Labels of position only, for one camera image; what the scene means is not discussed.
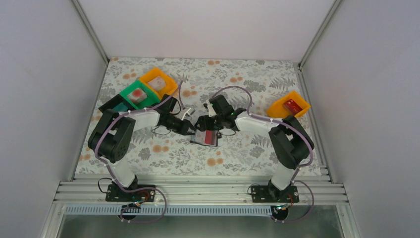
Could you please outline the black leather card holder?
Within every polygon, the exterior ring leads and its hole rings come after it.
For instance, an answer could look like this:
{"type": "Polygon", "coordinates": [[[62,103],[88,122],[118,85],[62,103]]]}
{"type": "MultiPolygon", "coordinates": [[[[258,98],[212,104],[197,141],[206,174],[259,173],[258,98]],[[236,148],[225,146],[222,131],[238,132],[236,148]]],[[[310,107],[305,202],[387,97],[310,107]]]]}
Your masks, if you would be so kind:
{"type": "Polygon", "coordinates": [[[218,146],[219,134],[217,131],[206,130],[199,131],[196,130],[194,135],[192,135],[190,142],[193,144],[199,144],[202,146],[217,147],[218,146]]]}

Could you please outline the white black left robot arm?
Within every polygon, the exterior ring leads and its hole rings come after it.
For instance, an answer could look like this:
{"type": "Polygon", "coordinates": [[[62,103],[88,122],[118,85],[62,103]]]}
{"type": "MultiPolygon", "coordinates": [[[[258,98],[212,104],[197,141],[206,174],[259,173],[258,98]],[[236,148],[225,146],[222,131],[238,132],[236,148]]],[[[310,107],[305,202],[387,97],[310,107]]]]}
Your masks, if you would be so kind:
{"type": "Polygon", "coordinates": [[[118,194],[126,201],[138,194],[137,177],[125,158],[133,132],[147,127],[163,126],[180,135],[194,135],[195,129],[187,119],[172,113],[178,100],[170,95],[140,110],[117,112],[106,109],[88,139],[88,147],[108,169],[118,194]]]}

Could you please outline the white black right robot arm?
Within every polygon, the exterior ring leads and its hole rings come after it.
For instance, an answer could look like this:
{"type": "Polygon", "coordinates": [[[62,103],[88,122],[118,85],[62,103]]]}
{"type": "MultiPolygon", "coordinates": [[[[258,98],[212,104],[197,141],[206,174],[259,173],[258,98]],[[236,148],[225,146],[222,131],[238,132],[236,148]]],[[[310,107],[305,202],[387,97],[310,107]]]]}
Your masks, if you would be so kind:
{"type": "Polygon", "coordinates": [[[294,116],[274,119],[255,115],[244,108],[233,108],[226,98],[217,95],[205,103],[207,115],[195,123],[199,131],[231,129],[245,131],[270,140],[278,160],[276,172],[269,181],[268,195],[280,202],[287,196],[287,188],[294,181],[298,170],[310,165],[314,159],[314,143],[294,116]]]}

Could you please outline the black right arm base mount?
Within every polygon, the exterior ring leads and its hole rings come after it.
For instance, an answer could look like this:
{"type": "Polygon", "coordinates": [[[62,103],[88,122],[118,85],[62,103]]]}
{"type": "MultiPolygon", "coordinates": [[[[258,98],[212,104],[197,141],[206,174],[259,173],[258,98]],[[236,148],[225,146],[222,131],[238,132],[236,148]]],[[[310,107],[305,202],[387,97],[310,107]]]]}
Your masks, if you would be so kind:
{"type": "Polygon", "coordinates": [[[247,193],[254,203],[297,203],[300,201],[297,187],[294,185],[279,190],[273,185],[254,183],[248,187],[247,193]]]}

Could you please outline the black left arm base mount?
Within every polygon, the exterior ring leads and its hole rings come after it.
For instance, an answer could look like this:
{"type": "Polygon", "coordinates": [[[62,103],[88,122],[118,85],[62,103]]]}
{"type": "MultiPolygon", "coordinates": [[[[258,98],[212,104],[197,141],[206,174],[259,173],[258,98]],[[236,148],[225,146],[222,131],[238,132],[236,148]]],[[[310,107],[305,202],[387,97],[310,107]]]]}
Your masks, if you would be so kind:
{"type": "Polygon", "coordinates": [[[136,191],[136,192],[124,192],[121,188],[112,183],[108,186],[105,200],[107,202],[153,202],[155,198],[155,185],[151,184],[140,184],[138,188],[145,188],[147,189],[136,191]]]}

